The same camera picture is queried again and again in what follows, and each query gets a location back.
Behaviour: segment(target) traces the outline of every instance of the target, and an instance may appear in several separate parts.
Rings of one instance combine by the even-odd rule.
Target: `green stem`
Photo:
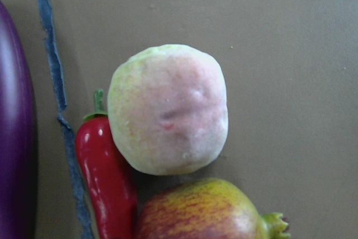
[[[98,116],[107,116],[107,112],[103,109],[103,89],[98,89],[93,95],[95,102],[95,112],[86,115],[83,120],[88,121]]]
[[[261,215],[266,226],[269,239],[289,239],[291,234],[287,232],[289,224],[283,219],[282,213],[270,213]]]

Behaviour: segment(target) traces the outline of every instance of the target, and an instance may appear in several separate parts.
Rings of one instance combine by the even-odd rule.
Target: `painter's tape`
[[[77,218],[82,225],[81,239],[93,239],[93,234],[91,230],[91,217],[84,201],[85,190],[82,182],[81,172],[79,170],[79,166],[77,164],[76,159],[76,150],[74,147],[75,134],[70,124],[62,115],[62,112],[67,107],[67,101],[65,95],[62,64],[56,45],[52,8],[49,0],[38,0],[38,5],[43,28],[47,33],[47,37],[45,38],[45,45],[48,62],[50,65],[54,92],[58,103],[57,119],[60,123],[62,136],[65,143],[65,151],[73,189],[73,195],[76,200]]]

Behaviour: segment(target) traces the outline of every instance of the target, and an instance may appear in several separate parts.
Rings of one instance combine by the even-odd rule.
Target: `red chili pepper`
[[[133,168],[112,140],[103,90],[95,93],[94,114],[76,135],[76,154],[89,188],[101,239],[132,239],[137,215]]]

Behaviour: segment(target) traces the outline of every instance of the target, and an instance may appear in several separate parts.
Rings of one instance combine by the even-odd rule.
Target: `gray brown background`
[[[36,239],[78,239],[37,0],[1,0],[20,33],[39,125]],[[140,204],[215,176],[261,213],[284,212],[293,239],[358,236],[357,0],[50,0],[68,108],[77,130],[92,93],[155,45],[183,43],[220,63],[229,135],[219,158],[185,176],[138,174]]]

